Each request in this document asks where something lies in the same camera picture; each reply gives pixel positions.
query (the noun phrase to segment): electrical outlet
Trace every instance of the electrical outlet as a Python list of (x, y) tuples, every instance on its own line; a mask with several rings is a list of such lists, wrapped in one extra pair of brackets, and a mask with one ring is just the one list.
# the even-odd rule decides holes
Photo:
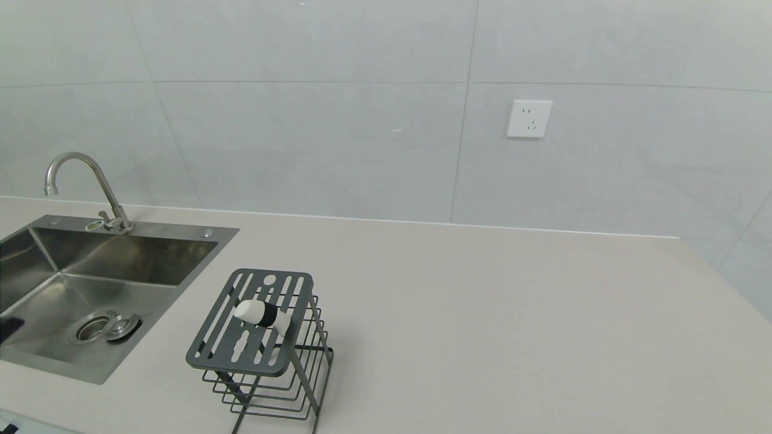
[(552, 101), (516, 100), (512, 104), (507, 137), (542, 138), (552, 112)]

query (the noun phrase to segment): faucet spout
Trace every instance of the faucet spout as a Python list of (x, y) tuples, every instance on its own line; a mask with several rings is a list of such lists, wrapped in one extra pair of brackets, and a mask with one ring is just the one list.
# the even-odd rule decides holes
[(56, 157), (53, 159), (53, 161), (51, 161), (51, 165), (49, 166), (48, 171), (46, 171), (46, 196), (56, 196), (59, 194), (59, 189), (56, 187), (56, 174), (59, 173), (59, 168), (62, 167), (62, 164), (68, 160), (81, 160), (82, 162), (88, 164), (91, 170), (94, 172), (96, 180), (99, 182), (100, 187), (102, 187), (102, 191), (107, 197), (107, 201), (110, 203), (110, 207), (113, 209), (113, 214), (115, 215), (115, 219), (113, 221), (106, 222), (106, 227), (111, 229), (112, 224), (117, 223), (120, 230), (131, 230), (134, 225), (126, 216), (124, 207), (118, 203), (118, 199), (115, 197), (115, 193), (113, 193), (113, 189), (110, 187), (110, 183), (107, 182), (107, 178), (104, 176), (102, 168), (93, 158), (82, 152), (65, 152), (64, 154), (61, 154), (59, 157)]

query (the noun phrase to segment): faucet handle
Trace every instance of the faucet handle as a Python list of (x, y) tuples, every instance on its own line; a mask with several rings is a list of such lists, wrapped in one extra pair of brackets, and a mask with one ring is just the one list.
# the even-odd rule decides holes
[(120, 230), (124, 230), (123, 220), (120, 217), (111, 219), (106, 211), (99, 211), (99, 217), (101, 217), (102, 220), (104, 220), (104, 228), (107, 229), (108, 231), (111, 231), (116, 227)]

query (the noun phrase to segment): faucet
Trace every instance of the faucet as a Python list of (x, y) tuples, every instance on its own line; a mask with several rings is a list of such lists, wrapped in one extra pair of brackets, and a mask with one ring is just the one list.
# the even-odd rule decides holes
[(113, 230), (117, 228), (118, 232), (130, 231), (134, 227), (134, 224), (126, 217), (124, 207), (120, 206), (118, 203), (118, 199), (115, 197), (113, 189), (110, 188), (110, 184), (107, 183), (107, 178), (104, 177), (102, 168), (99, 167), (93, 158), (86, 154), (81, 152), (65, 152), (51, 161), (51, 165), (46, 172), (46, 196), (56, 196), (59, 194), (59, 189), (56, 187), (56, 173), (67, 160), (81, 160), (88, 164), (91, 170), (93, 170), (94, 175), (96, 175), (96, 180), (99, 181), (99, 185), (102, 187), (105, 196), (107, 196), (107, 201), (113, 208), (113, 214), (115, 215), (115, 218), (111, 219), (105, 211), (99, 211), (99, 216), (104, 220), (105, 229)]

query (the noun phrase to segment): drain strainer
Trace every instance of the drain strainer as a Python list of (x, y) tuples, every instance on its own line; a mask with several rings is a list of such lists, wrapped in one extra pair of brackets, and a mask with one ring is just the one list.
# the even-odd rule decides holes
[(99, 339), (103, 334), (104, 328), (115, 317), (116, 314), (112, 310), (101, 310), (84, 317), (70, 326), (69, 333), (67, 334), (69, 342), (80, 345)]
[(137, 314), (118, 315), (104, 328), (104, 338), (108, 341), (117, 341), (131, 334), (140, 323), (140, 317)]

